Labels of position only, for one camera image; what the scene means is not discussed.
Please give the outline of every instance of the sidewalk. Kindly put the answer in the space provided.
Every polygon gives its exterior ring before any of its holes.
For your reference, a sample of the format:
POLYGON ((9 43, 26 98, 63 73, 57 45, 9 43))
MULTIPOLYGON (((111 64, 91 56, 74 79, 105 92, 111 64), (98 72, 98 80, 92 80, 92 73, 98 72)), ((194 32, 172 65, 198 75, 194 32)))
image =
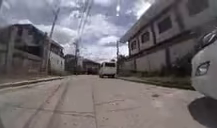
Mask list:
POLYGON ((0 89, 63 79, 60 76, 0 76, 0 89))
POLYGON ((186 89, 186 90, 194 90, 191 86, 189 78, 171 78, 171 77, 118 77, 119 79, 137 82, 137 83, 145 83, 145 84, 153 84, 162 87, 168 88, 178 88, 178 89, 186 89))

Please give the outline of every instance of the roof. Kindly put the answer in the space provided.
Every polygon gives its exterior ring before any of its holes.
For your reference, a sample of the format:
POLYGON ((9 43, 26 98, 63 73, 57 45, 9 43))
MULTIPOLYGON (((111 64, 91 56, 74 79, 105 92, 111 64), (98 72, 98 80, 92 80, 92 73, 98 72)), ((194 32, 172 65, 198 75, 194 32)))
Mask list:
POLYGON ((154 4, 141 16, 141 18, 127 31, 120 39, 121 43, 126 43, 131 39, 143 26, 147 25, 152 19, 164 11, 167 7, 179 0, 156 0, 154 4))

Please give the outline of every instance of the curb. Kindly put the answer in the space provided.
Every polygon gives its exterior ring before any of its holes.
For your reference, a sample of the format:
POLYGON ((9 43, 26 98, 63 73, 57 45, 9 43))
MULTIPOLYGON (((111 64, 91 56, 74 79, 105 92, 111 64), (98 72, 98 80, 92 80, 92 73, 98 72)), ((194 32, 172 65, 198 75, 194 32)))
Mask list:
POLYGON ((53 81, 53 80, 61 80, 64 77, 53 77, 53 78, 47 78, 47 79, 38 79, 38 80, 26 80, 26 81, 21 81, 21 82, 14 82, 14 83, 5 83, 5 84, 0 84, 0 89, 5 89, 5 88, 10 88, 10 87, 20 87, 23 85, 27 84, 35 84, 35 83, 40 83, 40 82, 48 82, 48 81, 53 81))
POLYGON ((177 89, 183 89, 183 90, 192 90, 194 91, 195 89, 190 86, 172 86, 170 84, 162 83, 162 82, 154 82, 154 81, 145 81, 145 80, 133 80, 133 79, 127 79, 127 78, 121 78, 118 77, 118 79, 125 80, 125 81, 130 81, 130 82, 135 82, 135 83, 142 83, 142 84, 152 84, 160 87, 167 87, 167 88, 177 88, 177 89))

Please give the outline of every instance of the white van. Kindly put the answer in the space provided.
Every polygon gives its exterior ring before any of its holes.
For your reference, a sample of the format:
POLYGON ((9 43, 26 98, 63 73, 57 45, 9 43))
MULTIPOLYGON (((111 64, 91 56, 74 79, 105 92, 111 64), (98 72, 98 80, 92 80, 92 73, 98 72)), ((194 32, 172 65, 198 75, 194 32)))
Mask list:
POLYGON ((104 62, 100 66, 99 76, 103 78, 104 76, 114 78, 117 73, 116 63, 115 62, 104 62))
POLYGON ((192 60, 192 86, 217 99, 217 29, 202 38, 201 50, 192 60))

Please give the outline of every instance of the white building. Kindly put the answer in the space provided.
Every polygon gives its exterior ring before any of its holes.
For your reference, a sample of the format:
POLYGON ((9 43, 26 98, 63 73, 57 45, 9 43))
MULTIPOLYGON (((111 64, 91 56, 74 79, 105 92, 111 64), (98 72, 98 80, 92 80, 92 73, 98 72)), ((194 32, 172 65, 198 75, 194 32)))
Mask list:
POLYGON ((194 49, 217 26, 217 0, 157 0, 121 38, 129 42, 126 70, 159 71, 194 49))
POLYGON ((65 72, 63 47, 51 40, 49 71, 52 74, 62 75, 65 72))

